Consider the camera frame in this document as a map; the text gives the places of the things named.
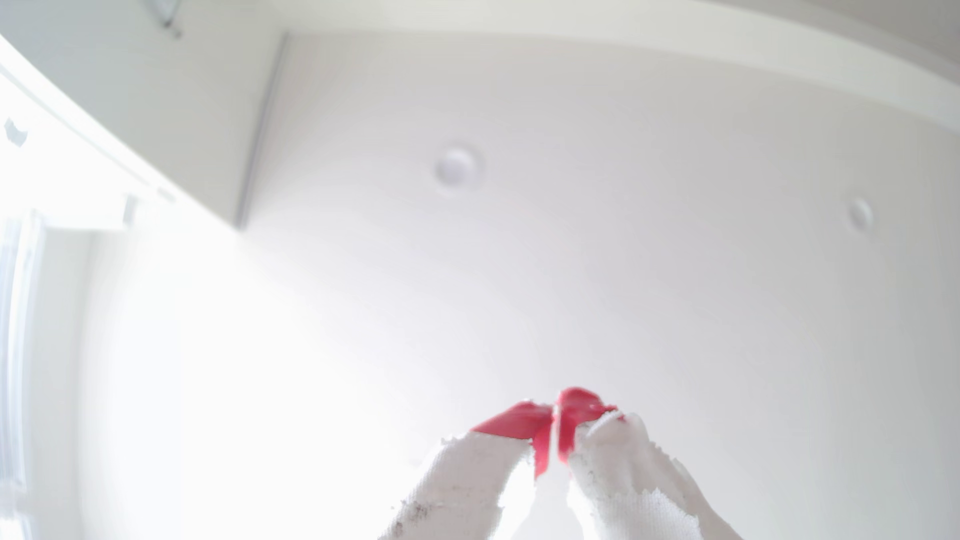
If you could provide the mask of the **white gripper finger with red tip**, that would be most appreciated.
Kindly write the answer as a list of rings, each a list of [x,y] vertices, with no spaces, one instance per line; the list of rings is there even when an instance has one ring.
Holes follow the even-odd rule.
[[[512,539],[546,472],[554,407],[522,400],[440,441],[380,539]]]
[[[558,395],[557,427],[584,539],[741,539],[639,415],[570,387]]]

